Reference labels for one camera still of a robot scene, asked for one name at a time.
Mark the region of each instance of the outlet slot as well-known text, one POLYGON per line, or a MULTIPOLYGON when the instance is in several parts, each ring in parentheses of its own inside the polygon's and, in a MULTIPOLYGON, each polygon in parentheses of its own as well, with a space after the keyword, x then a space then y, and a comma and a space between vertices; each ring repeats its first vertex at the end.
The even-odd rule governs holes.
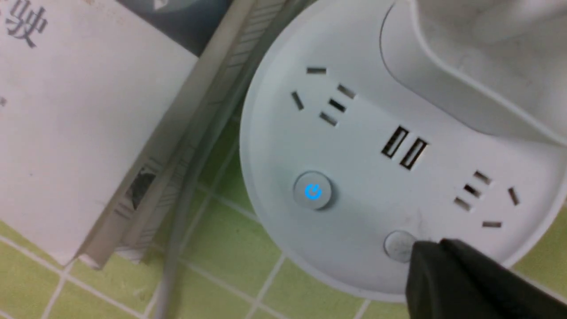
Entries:
POLYGON ((356 93, 353 90, 346 88, 342 84, 338 85, 337 90, 340 93, 343 93, 344 95, 350 97, 351 99, 354 99, 354 97, 356 96, 356 93))
POLYGON ((483 228, 502 228, 501 221, 483 221, 483 228))
POLYGON ((417 162, 419 157, 423 154, 425 148, 427 147, 427 142, 418 138, 409 149, 409 151, 401 160, 400 165, 404 166, 406 169, 411 170, 413 165, 417 162))
POLYGON ((339 102, 337 102, 337 101, 335 101, 335 100, 333 100, 333 99, 330 99, 330 100, 329 100, 329 104, 330 104, 332 107, 334 107, 334 108, 336 108, 337 110, 339 110, 341 113, 344 113, 344 112, 346 111, 346 107, 345 107, 344 105, 342 105, 341 103, 339 103, 339 102))
POLYGON ((520 205, 520 198, 518 198, 518 194, 513 187, 508 188, 508 194, 510 194, 510 198, 512 199, 512 203, 514 203, 514 206, 520 205))
POLYGON ((388 143, 382 149, 382 154, 386 155, 388 158, 392 158, 396 154, 397 149, 400 148, 401 143, 404 142, 405 138, 408 136, 408 130, 398 126, 396 131, 392 134, 388 143))
POLYGON ((472 206, 459 197, 455 198, 455 200, 453 202, 455 204, 457 204, 457 206, 459 206, 460 208, 464 209, 467 212, 470 212, 472 210, 472 206))
POLYGON ((307 74, 326 74, 327 68, 307 68, 307 74))
POLYGON ((486 185, 490 185, 492 183, 492 180, 488 176, 484 175, 483 173, 481 173, 479 171, 476 171, 473 176, 476 177, 477 179, 481 180, 486 185))
POLYGON ((301 102, 301 99, 299 98, 299 95, 297 94, 297 91, 291 93, 291 97, 293 98, 293 101, 295 102, 295 105, 297 105, 297 109, 298 110, 302 110, 305 107, 303 106, 303 102, 301 102))
POLYGON ((482 193, 480 191, 478 191, 476 188, 470 186, 469 184, 466 184, 463 187, 464 190, 466 190, 467 192, 471 193, 472 196, 476 197, 476 198, 480 198, 480 195, 482 195, 482 193))
POLYGON ((329 123, 332 126, 337 126, 338 121, 335 120, 333 117, 331 117, 330 115, 321 112, 319 114, 319 117, 322 118, 325 122, 329 123))

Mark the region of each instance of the tile floor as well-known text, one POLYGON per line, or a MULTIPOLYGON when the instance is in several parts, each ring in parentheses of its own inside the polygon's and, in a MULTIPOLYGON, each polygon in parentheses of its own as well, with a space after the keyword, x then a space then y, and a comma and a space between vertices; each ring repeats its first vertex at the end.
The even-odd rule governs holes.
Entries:
MULTIPOLYGON (((200 178, 179 259, 171 319, 407 319, 404 305, 327 287, 289 261, 258 223, 238 158, 238 121, 200 178)), ((516 269, 567 296, 567 211, 516 269)), ((103 271, 62 268, 0 223, 0 318, 149 319, 171 217, 143 263, 114 256, 103 271)))

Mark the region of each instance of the power button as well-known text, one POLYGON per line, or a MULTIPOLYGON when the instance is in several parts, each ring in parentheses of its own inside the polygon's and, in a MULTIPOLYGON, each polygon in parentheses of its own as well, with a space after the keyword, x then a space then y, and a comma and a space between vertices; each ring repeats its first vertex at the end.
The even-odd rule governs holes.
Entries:
POLYGON ((310 209, 321 209, 331 199, 331 183, 329 179, 316 171, 309 171, 297 178, 294 185, 295 201, 310 209))

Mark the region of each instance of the blue power indicator light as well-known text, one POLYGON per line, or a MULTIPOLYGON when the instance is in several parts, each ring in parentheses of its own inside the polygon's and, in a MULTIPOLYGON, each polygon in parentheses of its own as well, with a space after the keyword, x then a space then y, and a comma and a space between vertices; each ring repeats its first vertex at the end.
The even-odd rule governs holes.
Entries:
POLYGON ((318 200, 321 197, 322 191, 319 184, 309 184, 305 187, 305 197, 311 200, 318 200))

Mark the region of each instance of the green tile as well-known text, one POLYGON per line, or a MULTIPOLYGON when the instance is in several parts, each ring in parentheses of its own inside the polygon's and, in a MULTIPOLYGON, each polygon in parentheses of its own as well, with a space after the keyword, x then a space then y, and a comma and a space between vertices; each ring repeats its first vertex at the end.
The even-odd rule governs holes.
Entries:
POLYGON ((250 304, 198 273, 179 266, 170 319, 244 318, 250 304))
POLYGON ((201 176, 199 177, 201 184, 209 187, 213 185, 213 180, 217 176, 218 170, 229 156, 230 148, 233 143, 238 139, 238 131, 239 123, 230 121, 226 125, 213 150, 209 154, 207 163, 201 172, 201 176))
POLYGON ((29 240, 25 239, 22 235, 20 235, 18 232, 13 230, 10 226, 6 225, 2 221, 0 221, 0 236, 8 238, 17 245, 26 248, 39 258, 49 262, 59 269, 63 269, 63 266, 59 265, 58 262, 53 260, 53 258, 51 258, 43 250, 39 249, 36 245, 32 244, 29 240))
MULTIPOLYGON (((205 193, 197 190, 195 191, 195 196, 193 197, 193 201, 191 202, 191 207, 189 208, 189 218, 187 219, 186 228, 189 227, 191 221, 195 217, 195 214, 201 207, 201 204, 205 201, 205 193)), ((174 212, 173 209, 165 216, 162 221, 161 226, 158 229, 158 232, 154 236, 154 242, 159 246, 166 248, 167 243, 169 242, 171 236, 171 230, 174 222, 174 212)))
POLYGON ((275 318, 271 314, 263 311, 262 309, 258 309, 254 313, 254 316, 252 316, 252 319, 277 319, 277 318, 275 318))
POLYGON ((354 317, 363 300, 323 284, 286 259, 263 303, 291 319, 345 319, 354 317))
POLYGON ((260 224, 212 200, 183 257, 256 296, 280 254, 260 224))
POLYGON ((17 319, 38 319, 59 276, 12 247, 0 243, 0 309, 17 319))
POLYGON ((366 309, 362 319, 409 319, 408 306, 373 302, 366 309))
POLYGON ((567 297, 567 209, 563 208, 549 230, 514 269, 567 297))
POLYGON ((65 283, 49 319, 134 319, 122 309, 72 283, 65 283))
POLYGON ((119 303, 143 312, 159 283, 162 270, 162 254, 150 249, 138 265, 115 254, 102 270, 93 270, 77 262, 71 275, 119 303))
POLYGON ((230 160, 226 168, 225 175, 221 179, 217 193, 224 198, 231 200, 242 208, 254 212, 252 203, 248 198, 248 192, 242 178, 242 170, 240 168, 240 156, 238 153, 230 160))

